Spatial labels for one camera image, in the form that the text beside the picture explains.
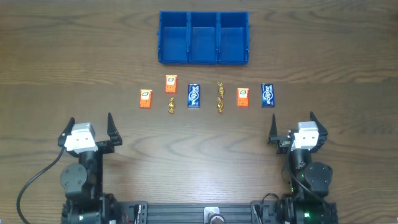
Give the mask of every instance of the blue tray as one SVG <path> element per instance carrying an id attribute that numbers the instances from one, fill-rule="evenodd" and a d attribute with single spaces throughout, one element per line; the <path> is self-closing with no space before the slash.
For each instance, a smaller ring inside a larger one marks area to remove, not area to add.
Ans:
<path id="1" fill-rule="evenodd" d="M 160 63 L 244 65 L 249 60 L 248 12 L 159 13 Z"/>

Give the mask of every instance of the wooden table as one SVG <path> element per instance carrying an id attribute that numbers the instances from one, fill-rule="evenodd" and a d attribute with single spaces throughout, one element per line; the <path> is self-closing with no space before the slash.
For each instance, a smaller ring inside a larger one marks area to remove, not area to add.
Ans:
<path id="1" fill-rule="evenodd" d="M 160 10 L 249 11 L 246 66 L 157 61 Z M 124 144 L 104 157 L 104 190 L 120 201 L 250 202 L 289 192 L 285 156 L 266 144 L 275 113 L 281 134 L 308 121 L 329 130 L 313 155 L 333 168 L 329 202 L 340 223 L 396 222 L 398 211 L 398 4 L 395 0 L 114 0 L 0 2 L 0 219 L 21 223 L 21 187 L 59 153 L 69 118 L 106 139 L 110 111 Z M 168 114 L 165 75 L 178 75 Z M 224 114 L 216 109 L 223 82 Z M 187 84 L 201 108 L 187 109 Z M 261 83 L 276 107 L 261 108 Z M 250 88 L 250 108 L 236 89 Z M 152 89 L 152 109 L 139 90 Z M 59 177 L 68 154 L 22 198 L 32 223 L 59 223 Z"/>

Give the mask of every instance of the wood grain surface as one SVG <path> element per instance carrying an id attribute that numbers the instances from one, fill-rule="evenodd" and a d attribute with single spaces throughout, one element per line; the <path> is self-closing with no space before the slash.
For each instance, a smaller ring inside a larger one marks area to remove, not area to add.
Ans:
<path id="1" fill-rule="evenodd" d="M 249 63 L 160 64 L 160 10 L 249 11 Z M 104 190 L 120 201 L 250 202 L 289 192 L 285 157 L 266 144 L 272 114 L 284 134 L 314 111 L 329 137 L 313 160 L 333 168 L 326 199 L 340 223 L 396 222 L 397 78 L 396 0 L 0 1 L 0 220 L 22 223 L 17 194 L 56 158 L 71 116 L 101 140 L 112 112 L 124 144 L 104 157 Z M 188 83 L 201 84 L 199 110 L 187 109 Z M 274 84 L 275 108 L 261 108 L 261 83 Z M 236 107 L 238 87 L 250 108 Z M 140 89 L 153 90 L 151 110 Z M 74 162 L 65 154 L 27 189 L 30 222 L 60 222 L 59 177 Z"/>

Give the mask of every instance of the orange box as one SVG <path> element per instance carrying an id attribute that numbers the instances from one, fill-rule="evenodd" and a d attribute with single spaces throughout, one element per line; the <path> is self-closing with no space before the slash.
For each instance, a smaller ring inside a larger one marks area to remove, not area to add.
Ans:
<path id="1" fill-rule="evenodd" d="M 177 93 L 176 75 L 166 75 L 166 93 Z"/>
<path id="2" fill-rule="evenodd" d="M 152 90 L 141 90 L 139 98 L 139 107 L 142 109 L 150 109 L 152 106 Z"/>
<path id="3" fill-rule="evenodd" d="M 238 107 L 248 108 L 249 107 L 249 89 L 238 88 Z"/>

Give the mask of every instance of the blue package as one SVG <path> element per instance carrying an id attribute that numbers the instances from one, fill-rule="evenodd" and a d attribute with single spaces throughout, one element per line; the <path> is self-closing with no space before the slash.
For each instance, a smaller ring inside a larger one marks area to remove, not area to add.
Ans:
<path id="1" fill-rule="evenodd" d="M 200 105 L 200 85 L 189 84 L 188 85 L 188 107 L 199 108 Z"/>
<path id="2" fill-rule="evenodd" d="M 273 84 L 267 84 L 267 83 L 261 84 L 261 98 L 262 98 L 262 107 L 275 106 Z"/>

